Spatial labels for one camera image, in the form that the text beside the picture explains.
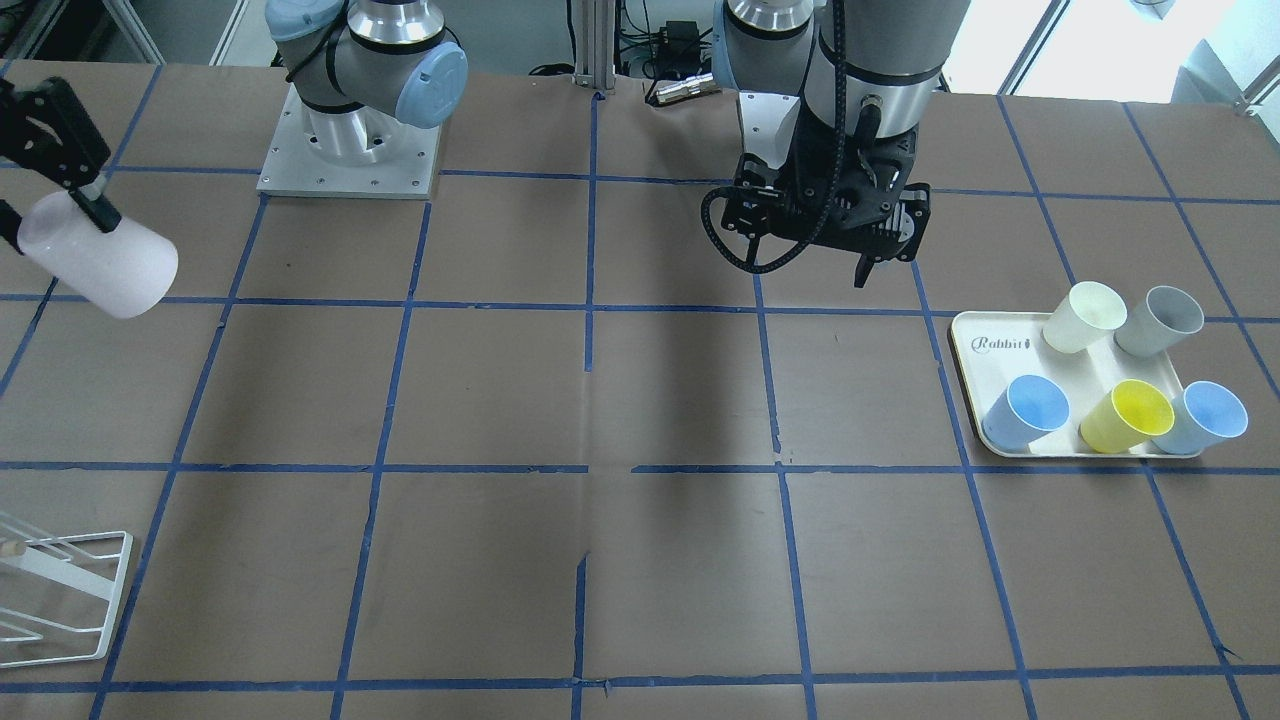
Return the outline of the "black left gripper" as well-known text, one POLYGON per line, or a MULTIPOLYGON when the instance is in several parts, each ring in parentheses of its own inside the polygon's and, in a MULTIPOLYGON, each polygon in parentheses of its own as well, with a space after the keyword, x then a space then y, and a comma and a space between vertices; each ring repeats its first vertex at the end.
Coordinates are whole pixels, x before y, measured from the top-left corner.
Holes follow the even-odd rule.
POLYGON ((922 245, 931 186, 908 179, 916 147, 914 129, 867 151, 849 140, 837 179, 832 141, 801 142, 780 168, 745 152, 722 190, 722 227, 746 238, 745 263, 756 263, 764 234, 856 252, 852 286, 864 288, 878 263, 909 263, 922 245))

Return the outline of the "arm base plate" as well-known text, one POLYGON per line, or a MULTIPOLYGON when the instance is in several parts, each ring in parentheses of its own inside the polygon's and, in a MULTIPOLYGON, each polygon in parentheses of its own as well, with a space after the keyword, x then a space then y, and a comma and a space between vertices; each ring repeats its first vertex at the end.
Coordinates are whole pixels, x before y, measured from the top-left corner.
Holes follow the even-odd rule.
POLYGON ((790 155, 800 109, 801 99, 795 95, 741 92, 742 152, 758 158, 771 170, 781 170, 790 155))
POLYGON ((371 108, 320 113, 291 88, 256 188, 273 197, 426 201, 440 136, 371 108))

